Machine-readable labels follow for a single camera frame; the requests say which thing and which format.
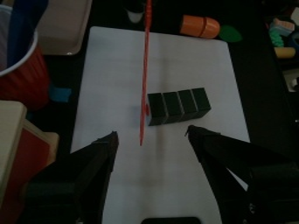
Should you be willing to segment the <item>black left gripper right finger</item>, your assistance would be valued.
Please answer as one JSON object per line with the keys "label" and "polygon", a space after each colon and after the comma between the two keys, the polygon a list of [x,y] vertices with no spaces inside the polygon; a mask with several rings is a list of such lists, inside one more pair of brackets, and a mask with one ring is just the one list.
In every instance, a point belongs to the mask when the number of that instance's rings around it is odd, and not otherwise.
{"label": "black left gripper right finger", "polygon": [[281,154],[202,127],[186,137],[222,224],[299,224],[299,165]]}

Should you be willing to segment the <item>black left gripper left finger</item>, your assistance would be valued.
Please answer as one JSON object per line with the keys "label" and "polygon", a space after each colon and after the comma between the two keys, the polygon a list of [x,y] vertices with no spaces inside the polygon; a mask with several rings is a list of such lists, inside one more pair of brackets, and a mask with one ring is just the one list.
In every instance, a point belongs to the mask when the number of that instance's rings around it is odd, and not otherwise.
{"label": "black left gripper left finger", "polygon": [[15,224],[101,224],[117,145],[110,132],[33,176]]}

